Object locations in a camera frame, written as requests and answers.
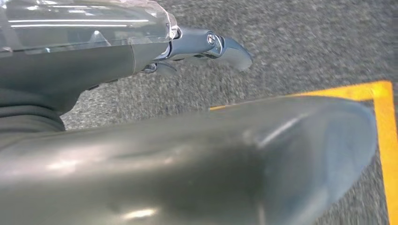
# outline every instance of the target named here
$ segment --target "yellow floor marking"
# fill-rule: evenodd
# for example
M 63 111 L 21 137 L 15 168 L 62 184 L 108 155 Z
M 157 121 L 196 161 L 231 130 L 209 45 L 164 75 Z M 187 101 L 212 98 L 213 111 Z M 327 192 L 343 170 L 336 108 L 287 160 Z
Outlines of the yellow floor marking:
M 398 225 L 398 135 L 392 83 L 389 81 L 362 83 L 292 96 L 327 96 L 354 101 L 373 100 L 390 225 Z M 223 109 L 227 106 L 230 105 L 216 106 L 210 110 Z

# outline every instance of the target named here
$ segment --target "robotic arm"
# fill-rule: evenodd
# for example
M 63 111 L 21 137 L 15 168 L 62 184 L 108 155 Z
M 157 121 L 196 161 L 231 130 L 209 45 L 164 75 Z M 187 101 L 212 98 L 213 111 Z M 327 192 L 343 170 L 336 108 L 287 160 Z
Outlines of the robotic arm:
M 64 131 L 101 83 L 252 58 L 153 1 L 0 0 L 0 16 L 0 224 L 307 225 L 375 153 L 372 113 L 324 97 Z

